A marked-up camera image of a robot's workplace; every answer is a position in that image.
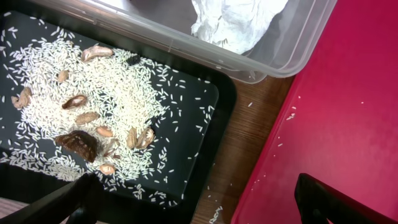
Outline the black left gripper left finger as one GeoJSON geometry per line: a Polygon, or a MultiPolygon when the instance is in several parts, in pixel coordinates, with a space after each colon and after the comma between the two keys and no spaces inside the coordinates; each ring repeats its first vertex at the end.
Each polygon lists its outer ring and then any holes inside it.
{"type": "Polygon", "coordinates": [[[94,174],[46,195],[34,203],[1,218],[1,224],[96,223],[103,206],[104,189],[94,174]]]}

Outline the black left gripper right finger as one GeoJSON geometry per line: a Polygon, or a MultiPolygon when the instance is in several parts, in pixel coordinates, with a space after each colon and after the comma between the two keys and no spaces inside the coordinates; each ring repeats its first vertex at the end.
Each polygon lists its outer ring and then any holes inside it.
{"type": "Polygon", "coordinates": [[[303,224],[387,223],[397,222],[322,181],[301,173],[294,191],[303,224]]]}

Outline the rice and food leftovers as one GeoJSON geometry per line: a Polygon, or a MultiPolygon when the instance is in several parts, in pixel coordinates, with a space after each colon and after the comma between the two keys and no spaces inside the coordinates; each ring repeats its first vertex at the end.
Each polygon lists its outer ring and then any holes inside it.
{"type": "Polygon", "coordinates": [[[1,162],[74,181],[96,174],[104,189],[166,205],[141,179],[169,183],[170,152],[155,151],[155,129],[181,114],[177,70],[124,49],[82,61],[75,32],[34,17],[49,37],[16,47],[19,30],[1,27],[1,162]]]}

